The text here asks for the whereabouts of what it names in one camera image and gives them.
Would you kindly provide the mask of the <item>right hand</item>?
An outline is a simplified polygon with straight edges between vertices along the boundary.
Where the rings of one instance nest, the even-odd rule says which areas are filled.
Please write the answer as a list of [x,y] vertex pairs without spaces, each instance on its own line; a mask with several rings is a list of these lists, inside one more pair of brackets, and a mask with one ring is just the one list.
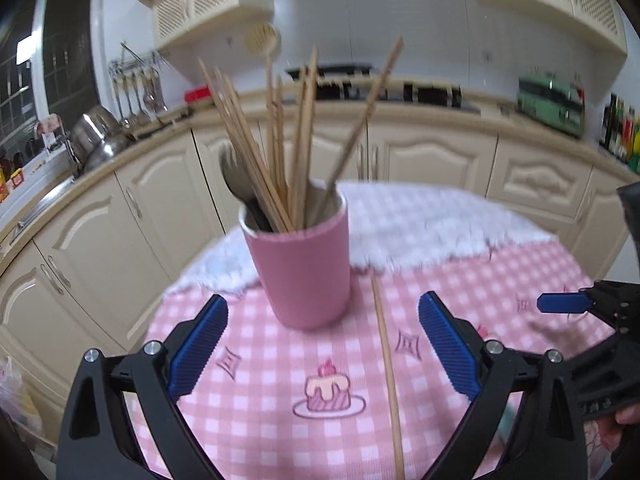
[[625,426],[638,425],[640,422],[640,404],[629,405],[613,415],[597,420],[600,441],[608,452],[615,452],[620,446]]

